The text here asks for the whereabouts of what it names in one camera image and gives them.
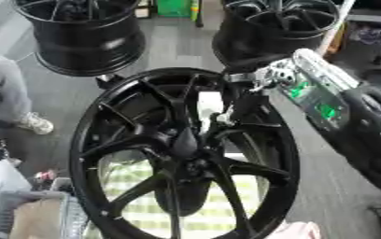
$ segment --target green light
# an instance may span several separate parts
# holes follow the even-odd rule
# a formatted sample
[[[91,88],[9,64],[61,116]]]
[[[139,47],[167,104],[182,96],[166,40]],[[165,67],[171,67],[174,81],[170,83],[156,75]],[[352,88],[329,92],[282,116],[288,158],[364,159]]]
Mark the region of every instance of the green light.
[[[317,109],[320,112],[321,117],[324,119],[329,120],[336,116],[336,110],[330,105],[325,105],[325,104],[318,105]]]
[[[290,90],[290,96],[292,98],[297,98],[301,95],[301,91],[303,89],[305,89],[307,86],[309,85],[309,83],[307,81],[304,81],[304,82],[301,82],[300,84],[298,84],[298,86],[296,86],[294,89]]]

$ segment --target green container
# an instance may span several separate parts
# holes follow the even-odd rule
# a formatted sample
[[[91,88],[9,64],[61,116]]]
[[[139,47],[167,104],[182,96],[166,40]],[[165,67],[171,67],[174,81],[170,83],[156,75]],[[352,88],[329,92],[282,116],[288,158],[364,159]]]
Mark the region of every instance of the green container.
[[[191,0],[158,0],[157,9],[164,17],[189,17]]]

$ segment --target shoe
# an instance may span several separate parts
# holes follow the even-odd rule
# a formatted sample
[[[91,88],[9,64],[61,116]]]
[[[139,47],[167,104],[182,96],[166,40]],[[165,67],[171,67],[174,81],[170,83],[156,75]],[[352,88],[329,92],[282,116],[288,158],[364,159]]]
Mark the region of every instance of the shoe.
[[[18,127],[31,130],[36,134],[49,134],[54,129],[54,125],[43,118],[40,118],[37,113],[29,112],[18,123]]]

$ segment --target person's leg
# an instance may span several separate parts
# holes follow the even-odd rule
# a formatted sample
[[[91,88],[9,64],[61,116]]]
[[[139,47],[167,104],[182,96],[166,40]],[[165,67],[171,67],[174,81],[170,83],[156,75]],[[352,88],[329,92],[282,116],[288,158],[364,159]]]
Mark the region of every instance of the person's leg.
[[[28,98],[21,70],[10,60],[0,61],[0,120],[19,122],[31,112],[32,103]]]
[[[0,120],[15,122],[20,127],[31,129],[37,134],[48,134],[52,124],[31,113],[32,103],[18,65],[0,56]]]

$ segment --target cable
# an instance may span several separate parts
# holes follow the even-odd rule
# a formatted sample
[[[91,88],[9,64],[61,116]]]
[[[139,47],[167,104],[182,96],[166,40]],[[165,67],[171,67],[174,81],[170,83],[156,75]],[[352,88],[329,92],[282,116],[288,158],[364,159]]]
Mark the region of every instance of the cable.
[[[25,60],[26,58],[30,57],[30,56],[33,55],[33,54],[34,54],[34,52],[32,51],[32,52],[30,52],[29,54],[27,54],[27,55],[25,55],[25,56],[19,58],[19,59],[16,60],[15,62],[16,62],[16,63],[19,63],[20,61]]]

